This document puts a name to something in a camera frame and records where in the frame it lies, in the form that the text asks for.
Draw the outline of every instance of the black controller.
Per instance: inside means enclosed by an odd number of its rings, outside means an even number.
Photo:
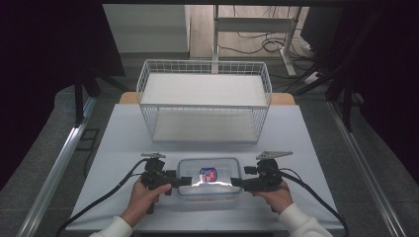
[[[281,171],[278,170],[278,163],[274,159],[260,160],[257,167],[245,166],[244,173],[257,175],[259,178],[242,180],[241,178],[230,178],[231,185],[241,187],[245,192],[273,192],[280,188],[283,181]]]
[[[150,159],[147,160],[144,167],[144,173],[141,175],[142,184],[149,190],[155,190],[160,186],[171,184],[172,188],[178,189],[180,186],[189,186],[192,183],[192,177],[181,177],[176,178],[175,170],[163,171],[164,162],[159,158],[165,158],[165,156],[159,153],[153,153]],[[172,194],[172,189],[165,193],[166,196]],[[154,212],[154,203],[151,204],[147,210],[147,214]]]

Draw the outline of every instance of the white wire basket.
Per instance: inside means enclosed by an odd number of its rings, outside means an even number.
[[[136,93],[153,141],[256,143],[272,86],[263,62],[149,59]]]

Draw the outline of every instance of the clear plastic container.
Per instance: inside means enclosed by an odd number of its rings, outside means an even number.
[[[190,186],[181,186],[179,196],[188,200],[222,200],[236,198],[241,188],[231,185],[230,178],[241,178],[235,158],[184,159],[178,164],[179,177],[192,177]]]

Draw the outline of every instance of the human hand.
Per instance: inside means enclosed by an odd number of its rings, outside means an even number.
[[[121,218],[131,227],[135,226],[142,218],[152,203],[158,202],[161,194],[172,189],[170,184],[160,186],[155,190],[148,190],[142,183],[141,177],[132,187],[129,204]]]
[[[285,181],[280,183],[280,188],[274,192],[251,192],[253,196],[262,197],[278,214],[293,204],[290,188]]]

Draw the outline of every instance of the white table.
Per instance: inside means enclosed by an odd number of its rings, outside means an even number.
[[[271,106],[257,144],[153,143],[138,105],[116,105],[102,143],[92,164],[73,215],[110,191],[141,159],[140,153],[165,154],[165,170],[176,169],[185,158],[235,157],[242,167],[256,166],[255,157],[264,150],[292,151],[277,158],[280,168],[295,170],[301,178],[333,208],[335,204],[305,127],[298,106]],[[143,171],[141,164],[137,173]],[[128,202],[131,178],[117,193],[100,203],[67,227],[67,230],[98,230],[112,217],[120,215]],[[306,190],[288,181],[294,202],[308,215],[315,216],[327,229],[341,229],[339,221]],[[242,192],[235,200],[182,200],[173,190],[161,196],[154,213],[135,226],[143,232],[247,232],[279,231],[284,226],[260,197]]]

